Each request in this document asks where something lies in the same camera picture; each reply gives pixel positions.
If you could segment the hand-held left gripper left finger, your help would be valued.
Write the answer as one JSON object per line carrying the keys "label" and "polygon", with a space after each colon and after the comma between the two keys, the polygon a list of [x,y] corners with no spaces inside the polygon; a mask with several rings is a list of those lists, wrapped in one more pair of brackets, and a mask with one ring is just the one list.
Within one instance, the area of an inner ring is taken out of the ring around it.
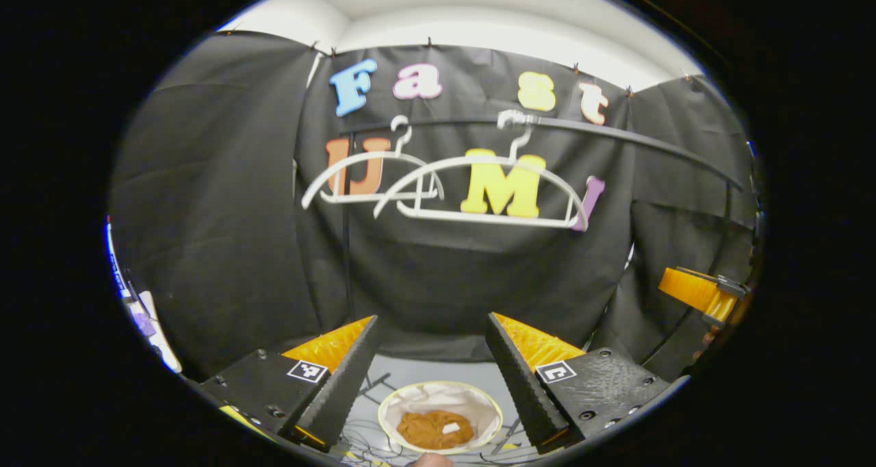
{"label": "hand-held left gripper left finger", "polygon": [[381,343],[381,320],[360,318],[284,353],[257,349],[199,392],[251,429],[329,452]]}

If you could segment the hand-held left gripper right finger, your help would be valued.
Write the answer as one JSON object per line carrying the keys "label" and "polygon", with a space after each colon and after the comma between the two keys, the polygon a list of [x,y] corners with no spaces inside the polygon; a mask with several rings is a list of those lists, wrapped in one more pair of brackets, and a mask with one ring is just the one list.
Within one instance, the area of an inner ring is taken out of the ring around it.
{"label": "hand-held left gripper right finger", "polygon": [[498,313],[486,343],[540,455],[606,442],[675,391],[613,349],[585,352]]}

